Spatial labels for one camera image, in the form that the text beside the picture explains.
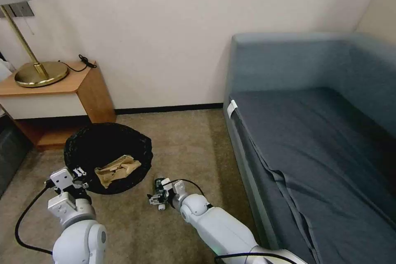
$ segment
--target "light switch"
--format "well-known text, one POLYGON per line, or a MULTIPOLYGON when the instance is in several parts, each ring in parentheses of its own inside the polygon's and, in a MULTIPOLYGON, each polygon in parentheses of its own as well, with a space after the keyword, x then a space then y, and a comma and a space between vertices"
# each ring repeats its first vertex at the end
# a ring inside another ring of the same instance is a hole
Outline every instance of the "light switch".
MULTIPOLYGON (((34 13, 32 9, 30 8, 29 4, 27 2, 20 2, 20 3, 14 3, 10 5, 5 5, 8 13, 12 17, 33 17, 34 13)), ((0 17, 4 17, 3 13, 0 11, 0 17)))

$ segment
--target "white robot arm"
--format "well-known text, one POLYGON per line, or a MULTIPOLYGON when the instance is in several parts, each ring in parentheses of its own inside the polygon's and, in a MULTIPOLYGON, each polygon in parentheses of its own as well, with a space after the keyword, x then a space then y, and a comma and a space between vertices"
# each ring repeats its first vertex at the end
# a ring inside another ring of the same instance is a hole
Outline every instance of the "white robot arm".
POLYGON ((287 250, 266 250, 260 247, 250 229, 220 207, 212 206, 203 195, 188 194, 182 180, 161 181, 165 192, 162 197, 149 196, 151 204, 169 202, 180 211, 183 219, 190 223, 201 239, 217 255, 269 254, 272 256, 244 255, 224 259, 229 264, 306 264, 287 250))
POLYGON ((85 192, 87 185, 75 182, 67 168, 50 178, 59 195, 48 201, 48 210, 64 229, 52 250, 55 264, 103 264, 106 228, 95 220, 95 210, 85 192))

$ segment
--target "white drawer front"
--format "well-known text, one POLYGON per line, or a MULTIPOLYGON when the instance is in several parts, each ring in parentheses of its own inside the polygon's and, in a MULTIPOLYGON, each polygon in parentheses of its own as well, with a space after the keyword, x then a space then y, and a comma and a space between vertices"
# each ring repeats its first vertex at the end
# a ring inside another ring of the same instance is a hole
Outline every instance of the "white drawer front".
POLYGON ((0 97, 0 104, 14 119, 87 114, 77 94, 0 97))

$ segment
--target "floor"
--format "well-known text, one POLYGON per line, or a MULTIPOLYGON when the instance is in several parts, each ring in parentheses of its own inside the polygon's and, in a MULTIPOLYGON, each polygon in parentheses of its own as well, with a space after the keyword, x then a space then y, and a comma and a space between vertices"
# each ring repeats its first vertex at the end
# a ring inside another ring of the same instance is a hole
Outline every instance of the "floor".
MULTIPOLYGON (((134 188, 114 196, 90 194, 97 220, 108 232, 105 263, 213 263, 212 251, 179 213, 170 207, 159 212, 148 204, 146 194, 157 174, 193 180, 213 205, 246 224, 257 238, 221 110, 121 115, 117 122, 150 137, 154 158, 134 188)), ((49 255, 18 246, 14 226, 50 173, 63 165, 61 150, 32 151, 26 157, 0 200, 0 263, 52 263, 49 255)), ((25 217, 20 235, 26 243, 52 249, 61 232, 47 211, 53 196, 47 191, 25 217)))

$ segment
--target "nightstand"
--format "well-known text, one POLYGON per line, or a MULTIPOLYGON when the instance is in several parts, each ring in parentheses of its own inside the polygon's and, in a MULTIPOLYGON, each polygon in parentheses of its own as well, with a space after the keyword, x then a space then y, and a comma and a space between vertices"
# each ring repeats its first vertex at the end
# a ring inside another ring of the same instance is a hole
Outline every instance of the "nightstand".
MULTIPOLYGON (((85 67, 82 62, 68 65, 85 67)), ((63 80, 38 88, 20 87, 11 75, 0 82, 0 105, 40 151, 63 148, 74 132, 89 123, 116 120, 99 68, 70 70, 63 80)))

